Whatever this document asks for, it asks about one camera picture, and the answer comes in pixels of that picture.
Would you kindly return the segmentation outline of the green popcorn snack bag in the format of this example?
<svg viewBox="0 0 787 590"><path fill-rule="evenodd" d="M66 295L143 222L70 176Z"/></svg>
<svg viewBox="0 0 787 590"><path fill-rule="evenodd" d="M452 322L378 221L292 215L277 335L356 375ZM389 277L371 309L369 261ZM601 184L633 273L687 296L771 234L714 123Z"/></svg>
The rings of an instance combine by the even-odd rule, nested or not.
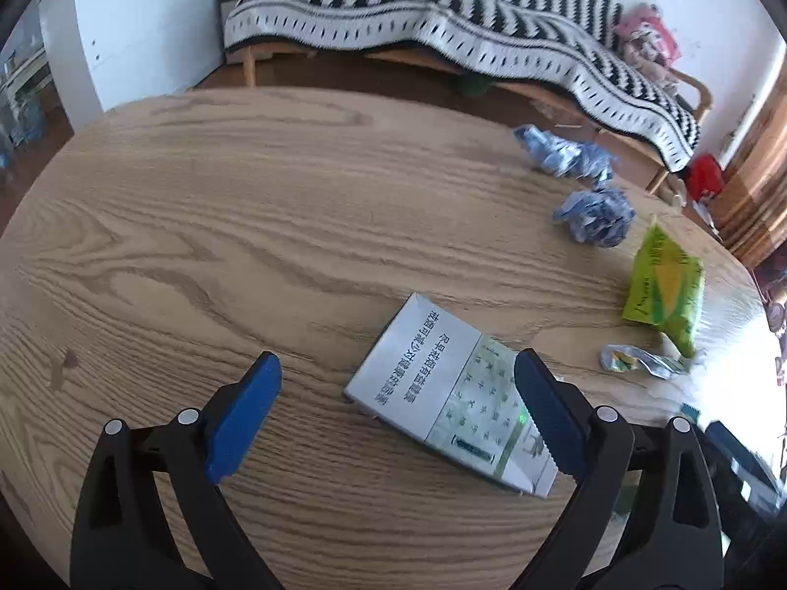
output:
<svg viewBox="0 0 787 590"><path fill-rule="evenodd" d="M682 357L694 358L704 288L703 261L652 220L636 252L623 320L655 327Z"/></svg>

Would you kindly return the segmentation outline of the white green cigarette carton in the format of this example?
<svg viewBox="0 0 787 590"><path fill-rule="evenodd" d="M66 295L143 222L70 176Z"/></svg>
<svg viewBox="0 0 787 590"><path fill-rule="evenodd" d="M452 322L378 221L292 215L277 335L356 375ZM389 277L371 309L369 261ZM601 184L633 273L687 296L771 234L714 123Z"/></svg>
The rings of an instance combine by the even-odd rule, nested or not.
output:
<svg viewBox="0 0 787 590"><path fill-rule="evenodd" d="M444 457L545 498L558 468L517 391L516 353L414 293L344 388Z"/></svg>

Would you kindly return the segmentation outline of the blue foil wrapper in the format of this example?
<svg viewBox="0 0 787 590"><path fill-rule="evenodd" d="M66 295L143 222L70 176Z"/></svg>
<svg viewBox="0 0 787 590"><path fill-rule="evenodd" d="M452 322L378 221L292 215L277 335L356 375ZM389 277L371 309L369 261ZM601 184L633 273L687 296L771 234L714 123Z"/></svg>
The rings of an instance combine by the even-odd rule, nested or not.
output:
<svg viewBox="0 0 787 590"><path fill-rule="evenodd" d="M532 124L515 128L514 137L528 163L548 176L586 180L594 188L613 179L615 156L592 141L564 139Z"/></svg>

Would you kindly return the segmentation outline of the small crumpled candy wrapper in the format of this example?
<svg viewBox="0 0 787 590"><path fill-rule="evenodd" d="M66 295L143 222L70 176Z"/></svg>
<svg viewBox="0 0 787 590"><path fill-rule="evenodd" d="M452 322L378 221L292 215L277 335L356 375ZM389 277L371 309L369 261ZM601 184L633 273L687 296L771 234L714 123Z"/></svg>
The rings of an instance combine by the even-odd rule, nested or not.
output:
<svg viewBox="0 0 787 590"><path fill-rule="evenodd" d="M631 345L603 346L599 353L599 364L607 372L646 372L663 381L691 373L691 365L684 359L665 357Z"/></svg>

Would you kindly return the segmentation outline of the brown striped curtain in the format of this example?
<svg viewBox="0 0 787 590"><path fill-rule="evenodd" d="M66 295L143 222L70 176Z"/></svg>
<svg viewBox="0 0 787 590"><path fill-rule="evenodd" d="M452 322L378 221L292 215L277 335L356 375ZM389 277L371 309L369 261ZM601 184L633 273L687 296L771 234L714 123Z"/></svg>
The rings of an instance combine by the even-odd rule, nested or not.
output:
<svg viewBox="0 0 787 590"><path fill-rule="evenodd" d="M710 211L720 240L748 269L786 240L786 66L723 173Z"/></svg>

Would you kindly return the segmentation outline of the red bag on floor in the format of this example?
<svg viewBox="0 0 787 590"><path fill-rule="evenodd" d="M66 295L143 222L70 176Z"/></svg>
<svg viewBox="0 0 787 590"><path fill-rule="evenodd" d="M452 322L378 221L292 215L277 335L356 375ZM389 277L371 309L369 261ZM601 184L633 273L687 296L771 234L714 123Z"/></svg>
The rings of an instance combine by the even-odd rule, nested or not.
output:
<svg viewBox="0 0 787 590"><path fill-rule="evenodd" d="M723 169L710 153L698 154L684 175L688 196L697 203L706 203L719 195L725 186Z"/></svg>

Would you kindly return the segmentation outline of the pink cartoon pillow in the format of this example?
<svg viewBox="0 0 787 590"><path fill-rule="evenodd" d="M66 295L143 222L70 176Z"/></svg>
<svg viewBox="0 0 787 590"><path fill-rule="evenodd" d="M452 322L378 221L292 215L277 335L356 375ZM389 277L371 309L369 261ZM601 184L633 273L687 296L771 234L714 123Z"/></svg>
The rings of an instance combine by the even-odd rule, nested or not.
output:
<svg viewBox="0 0 787 590"><path fill-rule="evenodd" d="M630 67L662 88L676 84L671 67L680 58L679 45L655 4L640 3L628 9L613 32Z"/></svg>

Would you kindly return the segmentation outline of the white cabinet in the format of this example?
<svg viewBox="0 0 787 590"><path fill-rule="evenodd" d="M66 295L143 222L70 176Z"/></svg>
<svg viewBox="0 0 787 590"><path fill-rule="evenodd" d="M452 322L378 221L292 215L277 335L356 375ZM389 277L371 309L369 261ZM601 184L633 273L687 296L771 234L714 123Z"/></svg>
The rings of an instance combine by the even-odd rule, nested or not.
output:
<svg viewBox="0 0 787 590"><path fill-rule="evenodd" d="M73 131L184 92L224 61L217 0L39 0L49 71Z"/></svg>

